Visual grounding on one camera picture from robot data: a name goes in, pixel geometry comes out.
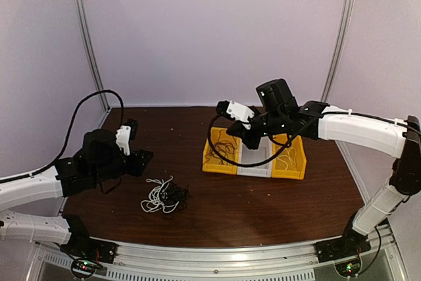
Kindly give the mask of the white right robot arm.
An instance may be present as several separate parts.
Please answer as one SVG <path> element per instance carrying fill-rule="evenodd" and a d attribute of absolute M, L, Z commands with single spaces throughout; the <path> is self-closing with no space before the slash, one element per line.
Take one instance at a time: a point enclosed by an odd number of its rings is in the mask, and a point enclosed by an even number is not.
<path fill-rule="evenodd" d="M 269 81 L 256 91 L 263 113 L 235 101 L 218 104 L 219 114 L 233 122 L 228 134 L 240 138 L 248 149 L 257 149 L 263 137 L 285 134 L 289 143 L 297 136 L 342 141 L 395 159 L 390 179 L 356 212 L 338 239 L 337 250 L 342 255 L 352 255 L 379 223 L 420 192 L 420 123 L 415 116 L 392 120 L 320 101 L 300 106 L 284 79 Z"/>

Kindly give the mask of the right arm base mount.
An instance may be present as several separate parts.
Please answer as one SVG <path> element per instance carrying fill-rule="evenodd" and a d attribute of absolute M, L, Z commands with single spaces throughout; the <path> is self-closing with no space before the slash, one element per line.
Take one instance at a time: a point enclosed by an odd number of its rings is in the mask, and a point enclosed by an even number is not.
<path fill-rule="evenodd" d="M 361 255 L 371 250 L 367 241 L 356 242 L 344 236 L 316 242 L 314 245 L 319 263 L 332 261 L 338 275 L 344 278 L 357 277 L 362 271 Z"/>

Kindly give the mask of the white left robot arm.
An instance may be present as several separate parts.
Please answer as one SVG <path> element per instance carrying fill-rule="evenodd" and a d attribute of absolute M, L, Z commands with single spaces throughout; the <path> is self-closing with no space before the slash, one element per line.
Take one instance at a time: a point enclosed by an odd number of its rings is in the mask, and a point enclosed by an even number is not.
<path fill-rule="evenodd" d="M 132 138 L 129 126 L 121 126 L 115 133 L 96 129 L 85 134 L 82 148 L 73 157 L 58 158 L 39 170 L 2 178 L 1 239 L 69 245 L 80 257 L 89 257 L 95 244 L 79 217 L 41 217 L 16 213 L 13 207 L 70 197 L 125 175 L 140 177 L 153 153 L 132 148 Z"/>

